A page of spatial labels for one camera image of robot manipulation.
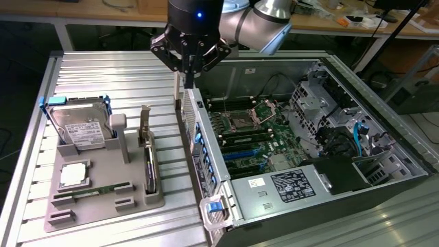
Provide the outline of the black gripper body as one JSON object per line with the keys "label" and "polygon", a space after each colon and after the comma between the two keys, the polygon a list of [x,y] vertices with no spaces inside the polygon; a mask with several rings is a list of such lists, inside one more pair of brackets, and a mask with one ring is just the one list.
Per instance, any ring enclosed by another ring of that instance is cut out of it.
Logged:
{"label": "black gripper body", "polygon": [[220,40],[223,1],[168,1],[166,40],[175,51],[208,51]]}

